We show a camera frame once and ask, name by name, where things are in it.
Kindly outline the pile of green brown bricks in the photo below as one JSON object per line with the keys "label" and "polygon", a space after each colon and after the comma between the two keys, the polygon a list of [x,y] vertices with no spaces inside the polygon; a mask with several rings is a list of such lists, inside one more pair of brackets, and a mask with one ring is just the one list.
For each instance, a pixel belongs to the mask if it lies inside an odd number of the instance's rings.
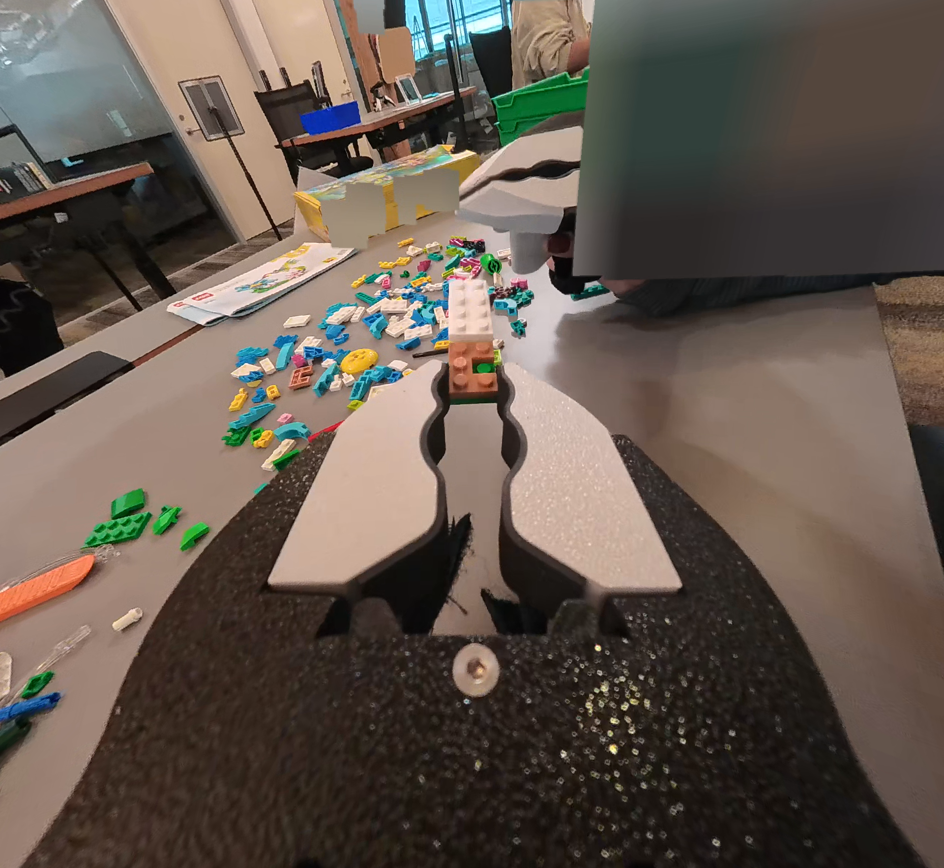
{"label": "pile of green brown bricks", "polygon": [[97,523],[81,544],[82,550],[98,550],[139,539],[147,529],[162,537],[181,523],[183,509],[164,505],[157,512],[148,506],[148,495],[135,488],[111,501],[111,516]]}

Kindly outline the black flat pad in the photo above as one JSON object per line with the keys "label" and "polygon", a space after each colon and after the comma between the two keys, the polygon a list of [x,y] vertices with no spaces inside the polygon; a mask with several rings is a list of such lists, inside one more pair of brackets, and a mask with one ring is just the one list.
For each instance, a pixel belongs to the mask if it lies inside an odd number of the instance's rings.
{"label": "black flat pad", "polygon": [[1,399],[1,443],[22,435],[60,410],[130,373],[134,364],[102,352],[83,355]]}

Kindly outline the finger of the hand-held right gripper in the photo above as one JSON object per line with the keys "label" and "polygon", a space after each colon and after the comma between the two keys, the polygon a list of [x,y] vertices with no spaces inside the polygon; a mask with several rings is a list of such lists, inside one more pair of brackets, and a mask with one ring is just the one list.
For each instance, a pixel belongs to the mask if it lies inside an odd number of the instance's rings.
{"label": "finger of the hand-held right gripper", "polygon": [[581,168],[584,140],[582,126],[542,130],[526,134],[490,154],[466,180],[472,195],[491,182],[557,179]]}
{"label": "finger of the hand-held right gripper", "polygon": [[458,217],[508,234],[515,272],[529,275],[550,259],[547,237],[573,232],[580,175],[491,182],[460,199]]}

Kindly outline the black mesh office chair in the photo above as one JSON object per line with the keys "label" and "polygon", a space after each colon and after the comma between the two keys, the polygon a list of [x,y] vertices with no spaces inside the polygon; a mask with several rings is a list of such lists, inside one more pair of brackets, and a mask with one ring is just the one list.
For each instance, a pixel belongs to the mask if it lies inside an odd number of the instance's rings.
{"label": "black mesh office chair", "polygon": [[257,92],[255,97],[277,137],[277,147],[286,161],[294,184],[298,184],[301,168],[318,170],[325,167],[327,176],[340,178],[374,166],[373,159],[360,156],[357,147],[355,153],[351,154],[348,143],[300,142],[307,134],[301,117],[333,106],[329,97],[316,94],[310,81],[279,90]]}

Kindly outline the framed sign on pole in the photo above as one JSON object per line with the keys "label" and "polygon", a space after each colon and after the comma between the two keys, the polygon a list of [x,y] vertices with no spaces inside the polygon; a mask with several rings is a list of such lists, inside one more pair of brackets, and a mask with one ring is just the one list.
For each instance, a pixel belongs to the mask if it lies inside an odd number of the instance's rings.
{"label": "framed sign on pole", "polygon": [[222,77],[206,76],[180,81],[178,87],[194,116],[197,130],[200,130],[205,141],[224,140],[228,143],[252,194],[265,215],[270,230],[277,240],[281,240],[283,238],[281,230],[235,144],[235,138],[244,135],[245,130]]}

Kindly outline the stack of green plastic bins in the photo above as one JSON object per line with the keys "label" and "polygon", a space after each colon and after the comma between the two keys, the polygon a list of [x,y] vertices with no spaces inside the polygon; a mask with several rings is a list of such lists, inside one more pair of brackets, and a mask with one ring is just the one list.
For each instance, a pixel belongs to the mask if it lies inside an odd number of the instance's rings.
{"label": "stack of green plastic bins", "polygon": [[502,147],[554,117],[585,109],[589,67],[580,75],[560,73],[492,99]]}

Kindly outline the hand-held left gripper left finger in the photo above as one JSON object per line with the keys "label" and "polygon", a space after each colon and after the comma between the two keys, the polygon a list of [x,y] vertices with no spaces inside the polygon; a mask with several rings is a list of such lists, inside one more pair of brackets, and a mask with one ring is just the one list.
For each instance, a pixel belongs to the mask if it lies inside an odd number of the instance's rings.
{"label": "hand-held left gripper left finger", "polygon": [[447,572],[445,366],[430,361],[334,439],[268,577],[282,592],[429,594]]}

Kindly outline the blue plastic bin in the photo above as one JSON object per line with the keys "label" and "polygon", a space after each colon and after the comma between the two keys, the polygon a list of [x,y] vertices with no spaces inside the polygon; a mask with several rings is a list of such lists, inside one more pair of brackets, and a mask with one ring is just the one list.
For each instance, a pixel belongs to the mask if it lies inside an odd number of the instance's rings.
{"label": "blue plastic bin", "polygon": [[306,112],[300,116],[304,133],[310,136],[336,133],[360,124],[360,106],[356,101]]}

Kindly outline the brown white lime brick assembly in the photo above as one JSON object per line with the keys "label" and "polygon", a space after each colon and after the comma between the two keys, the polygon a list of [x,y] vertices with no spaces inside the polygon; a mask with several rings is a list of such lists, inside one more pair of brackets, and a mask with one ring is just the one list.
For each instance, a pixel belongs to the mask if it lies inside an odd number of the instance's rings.
{"label": "brown white lime brick assembly", "polygon": [[489,286],[484,280],[448,282],[446,330],[448,407],[497,404],[499,374]]}

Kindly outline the yellow toy set box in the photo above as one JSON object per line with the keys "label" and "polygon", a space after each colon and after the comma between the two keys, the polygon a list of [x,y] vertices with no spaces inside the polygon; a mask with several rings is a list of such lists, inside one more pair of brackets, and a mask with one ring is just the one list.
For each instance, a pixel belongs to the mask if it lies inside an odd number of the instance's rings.
{"label": "yellow toy set box", "polygon": [[298,213],[320,241],[365,248],[419,218],[458,208],[459,186],[481,164],[473,150],[438,145],[295,192]]}

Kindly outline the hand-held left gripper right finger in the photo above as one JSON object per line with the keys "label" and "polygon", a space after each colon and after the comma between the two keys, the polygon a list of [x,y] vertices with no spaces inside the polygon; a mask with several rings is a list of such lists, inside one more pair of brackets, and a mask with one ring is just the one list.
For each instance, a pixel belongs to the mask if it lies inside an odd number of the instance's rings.
{"label": "hand-held left gripper right finger", "polygon": [[502,367],[501,574],[517,595],[675,594],[681,579],[608,429]]}

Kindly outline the instruction booklet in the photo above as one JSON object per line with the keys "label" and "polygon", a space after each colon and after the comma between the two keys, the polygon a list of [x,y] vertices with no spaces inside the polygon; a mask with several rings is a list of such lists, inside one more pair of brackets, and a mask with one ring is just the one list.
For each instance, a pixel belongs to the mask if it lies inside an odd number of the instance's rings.
{"label": "instruction booklet", "polygon": [[228,282],[176,300],[166,310],[204,327],[242,318],[312,281],[357,251],[306,242]]}

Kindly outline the wooden office table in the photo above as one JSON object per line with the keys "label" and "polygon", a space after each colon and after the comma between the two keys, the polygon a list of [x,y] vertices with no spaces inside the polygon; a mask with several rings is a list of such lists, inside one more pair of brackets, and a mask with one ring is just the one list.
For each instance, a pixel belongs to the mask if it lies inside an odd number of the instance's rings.
{"label": "wooden office table", "polygon": [[116,237],[136,272],[158,299],[171,299],[177,293],[145,246],[124,224],[122,200],[137,179],[154,174],[147,162],[122,166],[89,176],[63,180],[52,188],[22,196],[2,204],[2,229],[22,225],[54,213],[67,216],[67,245],[73,246],[96,262],[122,296],[137,311],[144,308],[135,294],[99,252],[96,244],[106,236]]}
{"label": "wooden office table", "polygon": [[277,146],[282,150],[296,150],[308,145],[324,144],[339,154],[342,147],[365,138],[373,150],[383,150],[428,131],[438,132],[443,124],[462,117],[466,98],[477,93],[478,89],[474,85],[462,86],[457,92],[430,95],[413,104],[371,112],[359,124],[340,130],[303,134],[281,141]]}

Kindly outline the pile of colourful toy bricks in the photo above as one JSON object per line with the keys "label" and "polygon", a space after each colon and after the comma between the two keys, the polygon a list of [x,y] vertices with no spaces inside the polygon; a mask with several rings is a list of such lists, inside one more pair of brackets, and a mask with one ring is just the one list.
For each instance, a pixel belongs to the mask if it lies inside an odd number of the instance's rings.
{"label": "pile of colourful toy bricks", "polygon": [[[267,472],[282,469],[309,442],[310,426],[287,406],[279,406],[286,392],[306,392],[313,399],[344,400],[347,413],[360,409],[380,387],[391,386],[419,368],[420,361],[445,355],[413,359],[412,354],[447,342],[446,309],[448,282],[482,279],[489,286],[491,307],[510,320],[509,333],[523,336],[526,321],[522,308],[534,298],[527,279],[508,274],[511,251],[494,254],[502,260],[500,274],[483,271],[478,259],[488,252],[482,240],[449,237],[443,245],[431,242],[421,247],[412,240],[398,244],[399,256],[379,262],[372,273],[360,275],[351,284],[354,300],[336,301],[324,308],[317,323],[312,315],[284,321],[282,332],[265,346],[246,346],[237,352],[231,377],[240,385],[230,402],[232,419],[222,443],[235,448],[250,444],[271,449],[263,462]],[[360,348],[378,352],[377,365],[357,376],[343,374],[340,361]],[[314,366],[314,385],[290,390],[296,367]]]}

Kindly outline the orange brick separator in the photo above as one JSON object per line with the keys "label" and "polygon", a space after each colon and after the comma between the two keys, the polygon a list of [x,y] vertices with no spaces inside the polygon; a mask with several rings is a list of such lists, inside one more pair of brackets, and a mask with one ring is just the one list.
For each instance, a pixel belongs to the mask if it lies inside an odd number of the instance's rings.
{"label": "orange brick separator", "polygon": [[78,556],[1,591],[1,622],[66,594],[89,576],[95,555]]}

